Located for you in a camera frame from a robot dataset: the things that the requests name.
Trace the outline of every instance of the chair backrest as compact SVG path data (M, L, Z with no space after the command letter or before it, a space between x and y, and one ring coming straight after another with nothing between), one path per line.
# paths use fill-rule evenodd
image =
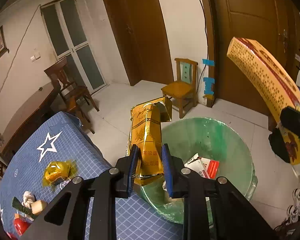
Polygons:
M186 82L195 88L198 63L188 58L175 58L177 62L177 80Z
M67 58L64 57L62 60L59 60L58 62L53 64L51 67L48 67L46 70L44 70L44 72L47 74L47 76L52 81L60 80L60 82L63 85L63 87L60 91L60 94L63 90L65 90L66 88L68 88L72 84L77 85L77 83L75 81L69 82L69 80L67 78L67 75L66 75L66 72L65 72L65 67L67 67L67 66L68 66Z

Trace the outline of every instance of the checkered tablecloth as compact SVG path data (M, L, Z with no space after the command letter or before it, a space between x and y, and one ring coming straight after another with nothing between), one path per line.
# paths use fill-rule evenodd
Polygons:
M43 171L51 161L75 160L78 175L84 179L97 177L110 167L100 150L82 132L80 125L75 117L59 112L47 120L15 154L0 183L0 216L5 231L17 236L13 227L17 210L11 204L14 196L22 202L23 193L31 191L36 199L50 202L64 187L60 184L52 190L42 186ZM39 162L40 154L49 147L52 151L47 151ZM93 198L88 211L85 239L89 239L92 203ZM135 193L129 199L116 199L116 226L117 239L120 240L182 239L181 225L160 217Z

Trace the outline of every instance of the green plastic bucket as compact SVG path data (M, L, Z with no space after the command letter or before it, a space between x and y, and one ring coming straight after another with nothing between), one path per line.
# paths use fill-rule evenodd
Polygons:
M228 178L246 199L251 199L258 183L251 154L241 137L226 124L212 118L183 119L162 129L162 143L167 143L171 155L184 163L196 153L219 161L216 178ZM164 177L141 187L140 194L164 218L183 224L183 202L167 202L163 182ZM212 224L209 201L207 208Z

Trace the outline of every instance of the yellow plastic wrapper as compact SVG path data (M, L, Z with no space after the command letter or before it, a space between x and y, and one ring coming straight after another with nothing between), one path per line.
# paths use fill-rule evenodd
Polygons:
M75 163L71 160L65 162L50 162L43 173L43 186L56 186L72 177L76 173Z
M276 120L290 163L300 181L300 139L281 125L282 109L291 106L300 112L300 90L280 63L259 42L233 37L227 56L258 90Z
M161 162L161 122L172 120L172 102L165 96L131 109L131 130L127 155L133 144L141 151L135 183L144 186L163 175Z

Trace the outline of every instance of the metal bolt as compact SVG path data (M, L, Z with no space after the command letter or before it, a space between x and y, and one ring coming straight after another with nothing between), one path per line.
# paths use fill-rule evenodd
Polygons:
M228 182L228 180L225 177L219 177L218 178L218 182L220 184L226 184Z
M80 183L81 181L82 181L82 178L81 178L81 177L74 177L73 180L72 180L72 182L73 182L74 184L78 184L78 183Z
M119 172L119 170L117 168L111 168L109 169L109 173L114 175L114 174L117 174Z
M181 173L184 175L190 174L191 170L189 168L182 168Z

